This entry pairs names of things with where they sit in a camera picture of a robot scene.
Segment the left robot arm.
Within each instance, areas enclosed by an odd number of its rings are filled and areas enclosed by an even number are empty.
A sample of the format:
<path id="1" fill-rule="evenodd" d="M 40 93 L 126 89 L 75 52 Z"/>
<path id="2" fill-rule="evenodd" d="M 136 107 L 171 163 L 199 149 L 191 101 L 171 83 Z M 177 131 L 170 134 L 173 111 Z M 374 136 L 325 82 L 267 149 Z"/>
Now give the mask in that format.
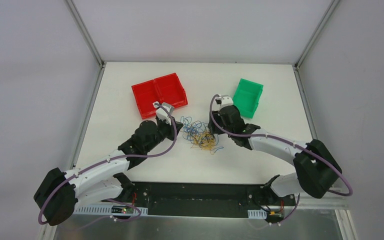
<path id="1" fill-rule="evenodd" d="M 33 199 L 40 209 L 38 222 L 56 226 L 67 220 L 75 210 L 106 199 L 127 202 L 133 187 L 125 172 L 138 166 L 158 144 L 168 139 L 175 142 L 183 127 L 163 120 L 145 120 L 130 138 L 97 162 L 85 167 L 62 171 L 50 170 Z"/>

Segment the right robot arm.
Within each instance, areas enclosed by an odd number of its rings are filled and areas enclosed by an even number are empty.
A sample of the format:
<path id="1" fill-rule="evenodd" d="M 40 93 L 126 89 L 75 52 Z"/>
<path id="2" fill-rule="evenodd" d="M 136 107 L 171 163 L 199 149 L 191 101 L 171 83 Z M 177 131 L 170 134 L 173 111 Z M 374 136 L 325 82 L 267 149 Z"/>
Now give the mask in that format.
<path id="1" fill-rule="evenodd" d="M 213 135 L 226 134 L 238 147 L 263 152 L 294 167 L 294 172 L 276 174 L 263 184 L 262 195 L 270 205 L 302 192 L 321 199 L 338 179 L 344 178 L 341 167 L 320 140 L 294 141 L 269 133 L 258 125 L 245 123 L 234 105 L 211 109 L 208 125 Z"/>

